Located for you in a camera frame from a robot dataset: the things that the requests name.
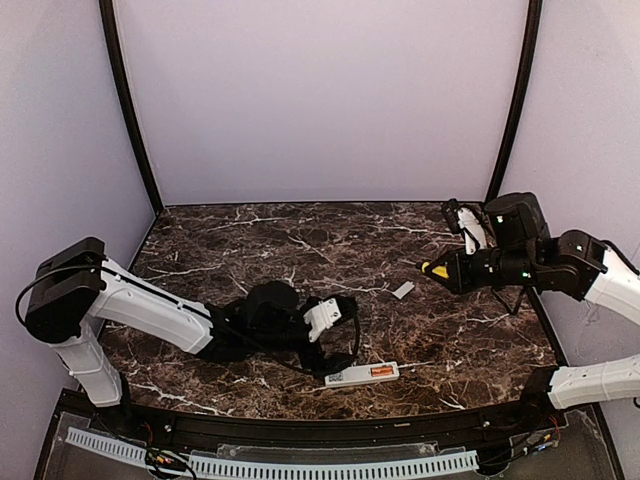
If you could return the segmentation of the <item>yellow handled screwdriver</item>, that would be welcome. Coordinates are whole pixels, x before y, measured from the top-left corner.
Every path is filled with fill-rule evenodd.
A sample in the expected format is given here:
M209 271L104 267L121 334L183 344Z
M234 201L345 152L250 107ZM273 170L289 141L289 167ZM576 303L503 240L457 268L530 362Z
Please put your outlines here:
M445 264L434 264L434 265L432 265L428 261L421 261L421 262L417 262L416 263L416 268L423 275L426 275L426 276L428 276L428 275L436 275L436 276L438 276L440 278L444 278L444 279L448 279L449 278L447 266Z

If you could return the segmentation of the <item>white battery cover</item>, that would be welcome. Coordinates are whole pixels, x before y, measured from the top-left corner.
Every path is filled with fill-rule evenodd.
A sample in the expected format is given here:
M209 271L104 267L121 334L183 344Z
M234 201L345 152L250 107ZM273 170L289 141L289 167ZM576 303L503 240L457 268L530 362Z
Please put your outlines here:
M411 291L413 291L415 288L415 284L411 281L406 281L404 282L402 285L400 285L398 288L396 288L394 291L391 292L391 294L398 300L402 300L404 299Z

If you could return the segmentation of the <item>white remote control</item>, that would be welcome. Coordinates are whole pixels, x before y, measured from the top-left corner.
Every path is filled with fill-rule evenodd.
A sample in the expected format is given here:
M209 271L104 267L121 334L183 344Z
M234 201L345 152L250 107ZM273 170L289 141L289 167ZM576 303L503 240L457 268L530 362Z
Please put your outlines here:
M372 378L370 375L370 368L379 365L392 365L395 369L396 375L389 378ZM395 381L399 378L399 376L400 372L396 362L383 362L377 364L351 366L340 372L327 375L324 381L325 386L328 388L345 388Z

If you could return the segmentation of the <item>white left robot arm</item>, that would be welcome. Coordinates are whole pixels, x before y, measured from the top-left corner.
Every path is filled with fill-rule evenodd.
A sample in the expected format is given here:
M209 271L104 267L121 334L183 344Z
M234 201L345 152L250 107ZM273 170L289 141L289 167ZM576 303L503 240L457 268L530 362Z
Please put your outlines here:
M293 352L299 359L294 371L316 378L350 367L359 353L355 344L349 353L326 354L320 343L334 326L360 324L352 297L302 301L290 285L270 281L216 306L133 275L104 248L103 241L86 237L45 260L14 304L18 322L56 352L97 408L122 406L127 387L89 325L93 318L139 330L213 363Z

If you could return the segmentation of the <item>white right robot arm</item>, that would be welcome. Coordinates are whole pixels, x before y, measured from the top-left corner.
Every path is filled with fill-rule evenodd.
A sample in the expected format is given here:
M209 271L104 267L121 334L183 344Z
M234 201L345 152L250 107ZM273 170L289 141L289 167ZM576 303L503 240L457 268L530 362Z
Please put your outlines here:
M464 236L465 245L417 267L449 292L463 295L483 287L521 286L560 292L639 321L638 268L609 240L581 230L551 236L534 193L509 193L485 205L494 246L487 244L472 210L450 200L442 213L451 230ZM637 356L581 367L538 368L520 397L522 404L544 414L619 399L639 399Z

